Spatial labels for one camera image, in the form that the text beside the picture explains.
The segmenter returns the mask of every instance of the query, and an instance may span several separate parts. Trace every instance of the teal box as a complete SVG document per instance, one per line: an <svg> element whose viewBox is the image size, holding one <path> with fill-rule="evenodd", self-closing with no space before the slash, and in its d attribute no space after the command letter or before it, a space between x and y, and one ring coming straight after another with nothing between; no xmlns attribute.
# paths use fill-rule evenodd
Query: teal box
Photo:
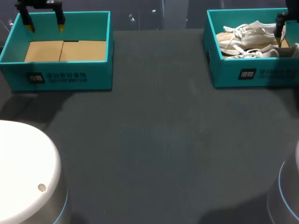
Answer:
<svg viewBox="0 0 299 224"><path fill-rule="evenodd" d="M216 34L223 26L236 28L259 20L275 23L277 14L286 8L208 10L203 44L214 87L299 86L299 58L239 58L222 57ZM286 40L289 46L299 42L299 24L287 22Z"/></svg>
<svg viewBox="0 0 299 224"><path fill-rule="evenodd" d="M63 33L55 13L30 13L35 33L17 15L0 55L12 91L110 90L114 39L110 12L65 12ZM24 62L31 41L106 41L104 61Z"/></svg>

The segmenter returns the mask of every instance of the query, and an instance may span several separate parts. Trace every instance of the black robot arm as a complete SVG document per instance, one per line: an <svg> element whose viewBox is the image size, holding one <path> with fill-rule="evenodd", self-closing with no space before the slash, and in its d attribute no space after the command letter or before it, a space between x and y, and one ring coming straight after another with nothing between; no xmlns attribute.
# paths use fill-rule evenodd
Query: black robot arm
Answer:
<svg viewBox="0 0 299 224"><path fill-rule="evenodd" d="M288 12L278 14L276 18L276 28L274 36L278 45L281 45L281 33L285 25L285 21L295 20L299 22L299 0L285 0Z"/></svg>
<svg viewBox="0 0 299 224"><path fill-rule="evenodd" d="M33 33L35 32L35 27L26 7L30 6L35 9L53 9L57 18L59 31L62 33L65 24L65 17L62 11L61 1L59 0L18 0L15 6L20 11L23 24Z"/></svg>

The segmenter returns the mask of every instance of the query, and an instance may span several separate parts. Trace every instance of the black label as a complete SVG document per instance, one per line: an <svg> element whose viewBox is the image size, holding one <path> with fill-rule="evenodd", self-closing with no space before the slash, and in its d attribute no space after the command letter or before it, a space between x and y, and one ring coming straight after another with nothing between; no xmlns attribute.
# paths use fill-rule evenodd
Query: black label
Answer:
<svg viewBox="0 0 299 224"><path fill-rule="evenodd" d="M253 79L256 74L256 69L241 69L239 80Z"/></svg>
<svg viewBox="0 0 299 224"><path fill-rule="evenodd" d="M206 51L206 60L207 60L207 64L210 66L211 56L210 56L209 48Z"/></svg>
<svg viewBox="0 0 299 224"><path fill-rule="evenodd" d="M28 77L30 83L33 83L33 84L45 83L45 80L44 80L41 72L27 73L27 77Z"/></svg>

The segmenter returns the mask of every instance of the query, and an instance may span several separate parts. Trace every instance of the shoe sole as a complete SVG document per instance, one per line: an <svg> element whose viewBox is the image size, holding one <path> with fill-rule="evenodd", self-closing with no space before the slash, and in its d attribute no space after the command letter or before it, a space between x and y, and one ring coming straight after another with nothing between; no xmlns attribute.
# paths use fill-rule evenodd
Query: shoe sole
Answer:
<svg viewBox="0 0 299 224"><path fill-rule="evenodd" d="M263 43L263 44L254 44L254 45L250 45L250 46L238 46L240 48L242 48L243 50L249 50L249 49L263 49L264 47L267 47L269 44L273 45L274 47L278 47L277 42L270 42L270 43ZM231 56L236 56L241 54L239 51L237 50L230 50L230 49L223 49L220 48L220 51L227 54L227 55L231 55Z"/></svg>

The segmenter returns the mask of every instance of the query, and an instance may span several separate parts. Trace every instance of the open cardboard box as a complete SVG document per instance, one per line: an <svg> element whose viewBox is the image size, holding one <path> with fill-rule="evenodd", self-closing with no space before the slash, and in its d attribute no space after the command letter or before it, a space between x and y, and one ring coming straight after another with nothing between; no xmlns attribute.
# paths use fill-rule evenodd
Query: open cardboard box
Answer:
<svg viewBox="0 0 299 224"><path fill-rule="evenodd" d="M238 27L259 20L275 23L277 14L286 8L208 10L203 44L214 87L299 86L299 58L258 57L226 58L222 55L216 34L223 26ZM284 46L299 42L299 24L287 21Z"/></svg>
<svg viewBox="0 0 299 224"><path fill-rule="evenodd" d="M25 62L105 60L106 41L30 42Z"/></svg>
<svg viewBox="0 0 299 224"><path fill-rule="evenodd" d="M30 13L35 32L20 14L0 55L0 70L12 91L110 90L114 38L110 12Z"/></svg>

